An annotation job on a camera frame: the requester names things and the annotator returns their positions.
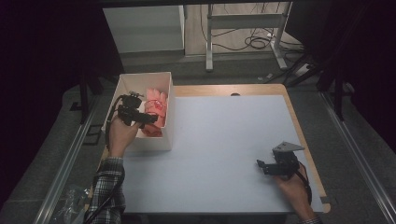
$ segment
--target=metal stand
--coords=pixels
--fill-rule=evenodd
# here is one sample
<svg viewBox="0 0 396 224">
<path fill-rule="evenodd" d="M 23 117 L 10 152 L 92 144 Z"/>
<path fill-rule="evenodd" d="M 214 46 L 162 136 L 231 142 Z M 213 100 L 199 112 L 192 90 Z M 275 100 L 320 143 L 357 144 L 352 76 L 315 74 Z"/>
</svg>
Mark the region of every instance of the metal stand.
<svg viewBox="0 0 396 224">
<path fill-rule="evenodd" d="M 275 41 L 271 42 L 271 49 L 276 56 L 281 70 L 286 70 L 279 43 L 289 16 L 291 2 L 285 5 L 282 14 L 254 14 L 254 15 L 212 15 L 212 5 L 207 5 L 207 41 L 206 41 L 206 71 L 213 71 L 212 30 L 216 29 L 250 29 L 250 28 L 278 28 Z"/>
</svg>

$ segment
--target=human hand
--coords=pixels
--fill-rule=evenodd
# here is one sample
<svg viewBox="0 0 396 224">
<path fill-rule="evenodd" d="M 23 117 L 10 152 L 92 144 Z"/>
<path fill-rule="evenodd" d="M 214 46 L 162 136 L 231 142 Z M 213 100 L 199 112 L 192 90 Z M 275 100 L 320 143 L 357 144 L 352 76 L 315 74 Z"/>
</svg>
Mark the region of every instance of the human hand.
<svg viewBox="0 0 396 224">
<path fill-rule="evenodd" d="M 118 116 L 114 117 L 110 127 L 108 156 L 122 158 L 125 148 L 136 138 L 140 125 L 141 123 L 135 122 L 134 125 L 127 126 Z"/>
<path fill-rule="evenodd" d="M 306 170 L 301 164 L 299 172 L 307 179 Z M 284 180 L 281 176 L 273 176 L 273 178 L 289 200 L 300 220 L 309 220 L 316 217 L 308 202 L 308 193 L 304 182 L 299 176 L 293 175 L 289 180 Z"/>
</svg>

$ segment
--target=pink fabric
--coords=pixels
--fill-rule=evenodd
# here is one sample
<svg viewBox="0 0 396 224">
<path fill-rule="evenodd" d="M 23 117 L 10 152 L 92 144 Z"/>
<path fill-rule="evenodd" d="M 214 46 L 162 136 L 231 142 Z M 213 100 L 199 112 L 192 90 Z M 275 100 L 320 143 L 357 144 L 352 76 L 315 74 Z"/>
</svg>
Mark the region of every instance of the pink fabric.
<svg viewBox="0 0 396 224">
<path fill-rule="evenodd" d="M 167 110 L 167 95 L 155 89 L 147 89 L 147 101 L 145 102 L 145 113 L 158 115 L 153 124 L 146 124 L 142 132 L 149 137 L 162 137 L 161 127 L 165 125 Z"/>
</svg>

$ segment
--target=cardboard box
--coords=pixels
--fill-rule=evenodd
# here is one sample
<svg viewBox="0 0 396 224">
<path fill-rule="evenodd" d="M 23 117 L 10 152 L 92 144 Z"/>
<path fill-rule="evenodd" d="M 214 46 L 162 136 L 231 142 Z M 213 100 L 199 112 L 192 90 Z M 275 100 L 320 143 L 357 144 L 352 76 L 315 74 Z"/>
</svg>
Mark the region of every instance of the cardboard box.
<svg viewBox="0 0 396 224">
<path fill-rule="evenodd" d="M 147 89 L 157 89 L 160 92 L 165 92 L 168 95 L 168 105 L 165 118 L 165 125 L 161 128 L 162 137 L 148 137 L 139 129 L 136 139 L 127 150 L 146 151 L 146 150 L 170 150 L 172 149 L 174 136 L 174 120 L 175 120 L 175 95 L 173 90 L 172 75 L 169 72 L 164 73 L 146 73 L 146 74 L 122 74 L 114 93 L 111 105 L 108 109 L 106 118 L 110 113 L 111 106 L 116 99 L 123 94 L 129 94 L 130 91 L 135 91 L 144 94 L 143 101 L 139 107 L 139 112 L 144 113 L 145 102 L 147 101 Z M 102 131 L 106 131 L 106 121 L 102 127 Z"/>
</svg>

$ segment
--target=shirt sleeve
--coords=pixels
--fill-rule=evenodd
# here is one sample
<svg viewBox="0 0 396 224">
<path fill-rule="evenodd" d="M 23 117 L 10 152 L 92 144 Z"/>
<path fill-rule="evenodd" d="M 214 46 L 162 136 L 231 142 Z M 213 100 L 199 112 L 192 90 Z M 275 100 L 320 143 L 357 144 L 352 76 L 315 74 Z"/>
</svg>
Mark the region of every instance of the shirt sleeve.
<svg viewBox="0 0 396 224">
<path fill-rule="evenodd" d="M 315 217 L 306 221 L 299 221 L 297 224 L 323 224 L 320 217 Z"/>
<path fill-rule="evenodd" d="M 116 184 L 121 181 L 123 173 L 122 158 L 107 158 L 102 161 L 95 177 L 93 178 L 93 194 L 90 208 L 85 218 L 92 215 L 96 209 L 110 195 Z M 125 209 L 125 198 L 122 193 L 122 187 L 117 189 L 114 196 L 104 209 L 92 221 L 95 223 L 121 223 L 120 215 Z"/>
</svg>

